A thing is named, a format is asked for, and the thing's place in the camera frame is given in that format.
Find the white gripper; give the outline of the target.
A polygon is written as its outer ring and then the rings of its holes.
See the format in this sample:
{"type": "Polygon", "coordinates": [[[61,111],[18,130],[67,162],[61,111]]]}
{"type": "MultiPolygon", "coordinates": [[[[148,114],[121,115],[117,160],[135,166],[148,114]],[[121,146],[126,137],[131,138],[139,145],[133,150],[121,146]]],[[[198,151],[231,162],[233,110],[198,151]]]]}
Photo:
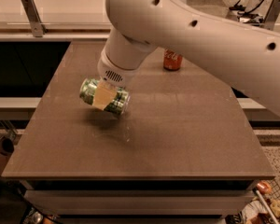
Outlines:
{"type": "Polygon", "coordinates": [[[97,69],[102,80],[98,82],[92,105],[104,110],[115,99],[117,87],[126,87],[136,74],[136,71],[115,66],[107,57],[104,49],[101,52],[97,69]]]}

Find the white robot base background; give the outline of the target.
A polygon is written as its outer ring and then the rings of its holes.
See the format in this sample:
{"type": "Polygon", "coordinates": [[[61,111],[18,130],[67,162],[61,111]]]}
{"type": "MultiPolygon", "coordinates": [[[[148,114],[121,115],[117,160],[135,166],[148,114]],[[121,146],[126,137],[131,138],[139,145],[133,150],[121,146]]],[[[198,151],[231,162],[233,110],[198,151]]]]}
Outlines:
{"type": "Polygon", "coordinates": [[[238,0],[233,6],[229,7],[229,11],[236,12],[238,22],[263,27],[265,16],[258,14],[257,10],[264,2],[265,0],[248,0],[244,6],[238,0]]]}

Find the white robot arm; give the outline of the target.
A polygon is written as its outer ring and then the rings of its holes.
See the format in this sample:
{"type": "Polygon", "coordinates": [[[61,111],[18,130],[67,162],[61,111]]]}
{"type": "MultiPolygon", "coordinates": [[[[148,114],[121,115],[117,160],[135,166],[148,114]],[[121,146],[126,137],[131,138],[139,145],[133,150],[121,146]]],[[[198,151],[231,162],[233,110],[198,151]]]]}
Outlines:
{"type": "Polygon", "coordinates": [[[157,47],[182,55],[280,117],[280,34],[202,13],[180,0],[105,0],[112,30],[98,63],[125,87],[157,47]]]}

